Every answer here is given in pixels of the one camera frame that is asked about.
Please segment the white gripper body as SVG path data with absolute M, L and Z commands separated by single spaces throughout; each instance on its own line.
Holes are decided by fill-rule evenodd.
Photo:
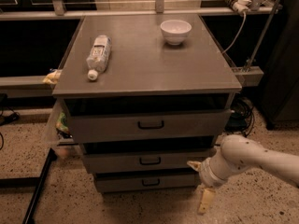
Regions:
M 219 188 L 223 184 L 226 183 L 226 180 L 217 177 L 211 167 L 210 167 L 210 158 L 205 159 L 201 165 L 199 170 L 199 176 L 202 183 L 208 188 Z

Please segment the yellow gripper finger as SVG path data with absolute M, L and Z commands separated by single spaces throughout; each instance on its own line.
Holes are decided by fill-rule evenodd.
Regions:
M 202 194 L 199 202 L 198 213 L 203 215 L 209 209 L 210 205 L 216 196 L 216 190 L 213 188 L 202 189 Z
M 199 161 L 187 161 L 187 164 L 193 168 L 194 171 L 199 171 L 201 169 L 201 163 Z

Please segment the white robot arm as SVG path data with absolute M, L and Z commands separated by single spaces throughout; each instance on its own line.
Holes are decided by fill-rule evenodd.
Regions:
M 212 204 L 216 189 L 233 175 L 259 168 L 286 183 L 299 187 L 299 157 L 270 150 L 247 137 L 230 134 L 221 141 L 216 154 L 204 161 L 187 161 L 199 174 L 202 195 L 198 213 L 203 215 Z

